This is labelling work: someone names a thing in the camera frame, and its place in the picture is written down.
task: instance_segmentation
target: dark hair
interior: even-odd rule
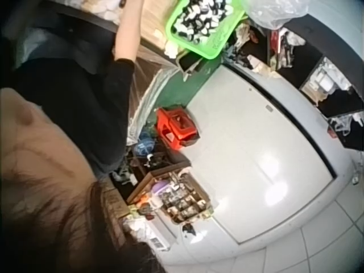
[[[60,222],[41,229],[44,215],[57,213],[62,206],[62,194],[42,199],[41,205],[34,210],[26,208],[22,204],[24,192],[36,195],[39,184],[46,183],[29,178],[24,181],[20,176],[2,178],[0,240],[4,271],[166,273],[149,245],[138,242],[129,233],[125,233],[125,243],[119,249],[115,248],[102,209],[99,183],[92,185],[89,206],[86,206],[89,225],[83,239],[89,246],[87,262],[77,267],[71,265],[69,249],[73,237],[71,239],[70,225],[80,216],[79,207],[77,202],[68,205]],[[7,209],[12,210],[9,216],[8,211],[3,213]]]

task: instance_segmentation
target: black sleeve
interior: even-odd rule
[[[119,121],[121,126],[128,123],[130,88],[134,75],[134,63],[119,59],[112,62],[104,81],[102,95],[104,109]]]

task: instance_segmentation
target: white wall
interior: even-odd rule
[[[362,0],[312,0],[309,13],[342,37],[364,59]]]
[[[354,272],[364,260],[363,213],[361,180],[360,185],[349,184],[302,228],[261,250],[213,263],[166,268],[168,273]]]

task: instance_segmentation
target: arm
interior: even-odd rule
[[[140,44],[140,20],[144,0],[127,0],[115,40],[115,60],[135,61]]]

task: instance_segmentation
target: green plastic crate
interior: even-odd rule
[[[231,6],[234,7],[234,12],[220,23],[216,29],[216,33],[211,34],[205,44],[198,45],[185,40],[183,37],[178,36],[178,34],[173,34],[171,31],[176,19],[183,12],[183,8],[187,6],[188,3],[189,0],[180,0],[177,4],[166,25],[167,38],[179,46],[189,49],[206,59],[214,59],[220,54],[222,48],[228,41],[229,36],[233,33],[236,25],[245,13],[241,5],[241,0],[232,0]]]

